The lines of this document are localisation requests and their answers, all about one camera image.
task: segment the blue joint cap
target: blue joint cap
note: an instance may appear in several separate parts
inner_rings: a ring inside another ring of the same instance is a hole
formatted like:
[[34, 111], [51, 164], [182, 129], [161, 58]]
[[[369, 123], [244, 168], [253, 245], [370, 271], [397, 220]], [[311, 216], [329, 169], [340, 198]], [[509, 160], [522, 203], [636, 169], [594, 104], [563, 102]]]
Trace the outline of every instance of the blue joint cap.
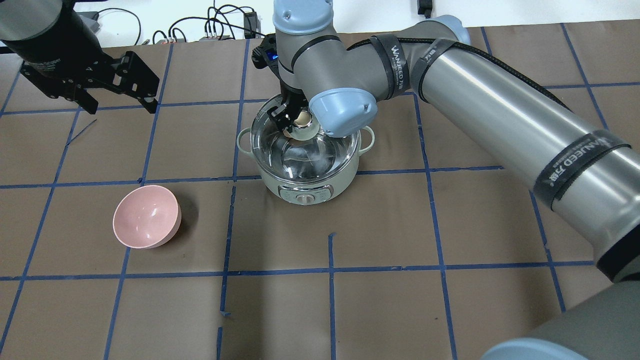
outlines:
[[358, 88], [325, 90], [311, 98], [309, 109], [325, 133], [333, 138], [355, 133], [378, 114], [376, 98]]
[[317, 33], [333, 21], [333, 0], [275, 0], [273, 25], [290, 35]]
[[453, 15], [441, 15], [438, 17], [434, 17], [432, 19], [427, 19], [426, 21], [435, 21], [443, 24], [448, 27], [456, 38], [458, 38], [459, 42], [462, 42], [467, 45], [471, 45], [471, 37], [469, 36], [469, 31], [462, 26], [462, 21]]

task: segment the light blue plastic cap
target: light blue plastic cap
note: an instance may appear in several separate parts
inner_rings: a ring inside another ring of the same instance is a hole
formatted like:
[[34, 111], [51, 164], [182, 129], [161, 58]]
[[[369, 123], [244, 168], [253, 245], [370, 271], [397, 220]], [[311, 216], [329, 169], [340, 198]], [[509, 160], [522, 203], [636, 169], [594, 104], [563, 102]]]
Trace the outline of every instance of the light blue plastic cap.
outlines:
[[325, 90], [311, 98], [309, 109], [326, 134], [334, 138], [355, 133], [378, 113], [376, 98], [358, 88]]
[[498, 344], [480, 360], [588, 360], [564, 346], [546, 340], [520, 338]]
[[333, 21], [333, 0], [275, 0], [273, 25], [283, 33], [307, 35]]
[[460, 21], [460, 19], [458, 19], [457, 17], [453, 15], [441, 15], [432, 19], [427, 19], [427, 21], [435, 21], [443, 24], [451, 31], [453, 31], [459, 42], [471, 45], [471, 37], [469, 36], [469, 31], [464, 26], [462, 26], [462, 21]]

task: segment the bowl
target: bowl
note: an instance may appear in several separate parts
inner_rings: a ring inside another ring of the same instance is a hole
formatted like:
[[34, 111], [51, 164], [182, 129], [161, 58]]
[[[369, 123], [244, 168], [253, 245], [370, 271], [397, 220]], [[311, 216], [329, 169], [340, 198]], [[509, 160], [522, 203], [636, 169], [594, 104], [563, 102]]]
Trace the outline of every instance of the bowl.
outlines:
[[181, 220], [173, 193], [162, 186], [146, 185], [120, 201], [113, 214], [113, 233], [125, 246], [151, 249], [169, 241]]

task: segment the white background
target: white background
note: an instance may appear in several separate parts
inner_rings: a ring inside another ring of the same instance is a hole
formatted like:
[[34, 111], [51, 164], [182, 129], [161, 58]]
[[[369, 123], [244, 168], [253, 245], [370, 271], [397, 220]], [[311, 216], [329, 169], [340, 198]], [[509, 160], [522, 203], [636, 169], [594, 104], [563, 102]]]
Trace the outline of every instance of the white background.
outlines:
[[[262, 32], [274, 31], [272, 0], [216, 0], [218, 7], [227, 3], [254, 7], [262, 21]], [[433, 16], [451, 14], [467, 27], [640, 19], [640, 0], [434, 0], [434, 4]], [[212, 5], [212, 0], [109, 0], [77, 3], [75, 9], [131, 10], [142, 21], [142, 42], [155, 30], [166, 32], [179, 18], [206, 16], [207, 7]], [[334, 26], [343, 33], [400, 30], [423, 19], [417, 15], [417, 0], [334, 0], [333, 9]], [[227, 17], [231, 23], [243, 25], [240, 15]], [[101, 29], [97, 35], [103, 47], [131, 45], [138, 34], [138, 23], [128, 13], [105, 12], [99, 22]], [[185, 31], [189, 41], [204, 36], [203, 20], [186, 20], [178, 27]]]

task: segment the white pot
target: white pot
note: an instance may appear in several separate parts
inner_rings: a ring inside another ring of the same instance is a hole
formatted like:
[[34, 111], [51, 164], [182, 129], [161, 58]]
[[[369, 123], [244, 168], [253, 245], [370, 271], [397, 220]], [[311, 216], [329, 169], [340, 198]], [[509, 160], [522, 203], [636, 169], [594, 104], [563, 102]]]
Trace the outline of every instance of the white pot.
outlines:
[[[260, 168], [260, 176], [262, 176], [264, 184], [276, 196], [292, 204], [313, 205], [333, 199], [340, 195], [340, 193], [342, 193], [347, 186], [351, 184], [353, 178], [356, 176], [356, 172], [358, 171], [360, 156], [371, 150], [371, 147], [373, 147], [376, 139], [373, 130], [369, 126], [365, 126], [363, 129], [371, 134], [371, 143], [363, 149], [362, 137], [360, 136], [360, 132], [358, 132], [356, 139], [356, 151], [352, 156], [345, 160], [345, 164], [340, 166], [341, 169], [331, 176], [321, 177], [314, 182], [300, 183], [274, 176], [268, 169], [264, 168], [265, 166], [262, 163], [256, 161]], [[251, 130], [252, 129], [250, 127], [247, 127], [240, 131], [236, 139], [236, 144], [241, 152], [255, 159], [255, 155], [252, 151], [244, 150], [240, 146], [240, 139], [242, 139], [245, 134], [250, 133]], [[252, 144], [252, 150], [259, 151], [259, 148]]]

